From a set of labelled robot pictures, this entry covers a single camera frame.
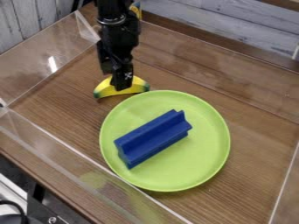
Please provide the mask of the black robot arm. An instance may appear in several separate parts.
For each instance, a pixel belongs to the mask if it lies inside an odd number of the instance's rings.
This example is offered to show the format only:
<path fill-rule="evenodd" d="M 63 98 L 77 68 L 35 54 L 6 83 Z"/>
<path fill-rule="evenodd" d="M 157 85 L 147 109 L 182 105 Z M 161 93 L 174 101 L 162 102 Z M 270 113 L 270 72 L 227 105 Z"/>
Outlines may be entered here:
<path fill-rule="evenodd" d="M 98 57 L 103 74 L 111 74 L 110 84 L 117 91 L 133 86 L 134 56 L 139 45 L 141 20 L 130 9 L 134 0 L 97 0 L 98 6 Z"/>

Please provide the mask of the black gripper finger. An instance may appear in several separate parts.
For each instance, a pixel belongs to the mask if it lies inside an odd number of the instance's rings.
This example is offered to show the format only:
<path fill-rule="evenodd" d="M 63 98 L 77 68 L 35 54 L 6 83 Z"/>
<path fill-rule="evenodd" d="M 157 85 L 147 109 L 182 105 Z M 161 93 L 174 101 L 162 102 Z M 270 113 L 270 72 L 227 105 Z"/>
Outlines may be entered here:
<path fill-rule="evenodd" d="M 98 60 L 105 75 L 114 73 L 114 65 L 111 61 L 113 50 L 101 40 L 98 42 Z"/>
<path fill-rule="evenodd" d="M 113 81 L 111 85 L 115 87 L 117 91 L 122 91 L 133 86 L 134 80 L 134 65 L 117 64 L 113 66 Z"/>

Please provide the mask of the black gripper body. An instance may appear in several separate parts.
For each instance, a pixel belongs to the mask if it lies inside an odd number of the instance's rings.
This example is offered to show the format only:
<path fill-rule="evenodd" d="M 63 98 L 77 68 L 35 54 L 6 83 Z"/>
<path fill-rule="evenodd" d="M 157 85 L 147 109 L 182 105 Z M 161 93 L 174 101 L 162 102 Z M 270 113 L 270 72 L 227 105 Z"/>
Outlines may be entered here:
<path fill-rule="evenodd" d="M 131 62 L 134 48 L 139 45 L 139 19 L 137 17 L 99 18 L 98 22 L 102 26 L 98 33 L 101 40 L 113 50 L 111 61 Z"/>

